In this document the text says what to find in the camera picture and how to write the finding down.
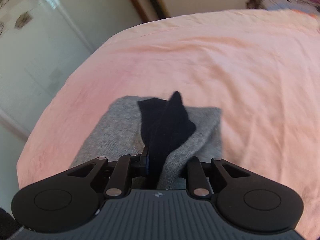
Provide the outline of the grey sweater with navy sleeves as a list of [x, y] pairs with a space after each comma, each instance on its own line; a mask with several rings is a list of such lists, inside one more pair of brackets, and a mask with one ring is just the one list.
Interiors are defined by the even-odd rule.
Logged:
[[185, 107], [179, 92], [169, 100], [125, 96], [113, 102], [84, 141], [71, 166], [96, 157], [117, 161], [148, 149], [150, 189], [180, 189], [178, 176], [192, 157], [210, 162], [222, 155], [221, 109]]

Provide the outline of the white sliding wardrobe door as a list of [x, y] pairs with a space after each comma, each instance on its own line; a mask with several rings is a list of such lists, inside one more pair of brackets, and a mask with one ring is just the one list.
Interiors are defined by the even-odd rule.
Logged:
[[18, 158], [44, 109], [89, 55], [141, 22], [130, 0], [1, 0], [4, 210], [18, 191]]

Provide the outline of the pile of clothes on bed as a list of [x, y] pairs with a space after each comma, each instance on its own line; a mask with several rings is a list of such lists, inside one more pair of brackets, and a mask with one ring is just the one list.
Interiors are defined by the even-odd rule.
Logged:
[[319, 0], [247, 0], [247, 9], [295, 10], [319, 16]]

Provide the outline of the pink bed sheet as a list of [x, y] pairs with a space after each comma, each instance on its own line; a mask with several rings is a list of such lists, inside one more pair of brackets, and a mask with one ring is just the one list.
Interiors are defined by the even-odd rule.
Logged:
[[319, 17], [227, 10], [141, 24], [114, 35], [66, 81], [17, 162], [19, 187], [70, 167], [116, 99], [222, 109], [223, 156], [294, 189], [297, 231], [319, 237]]

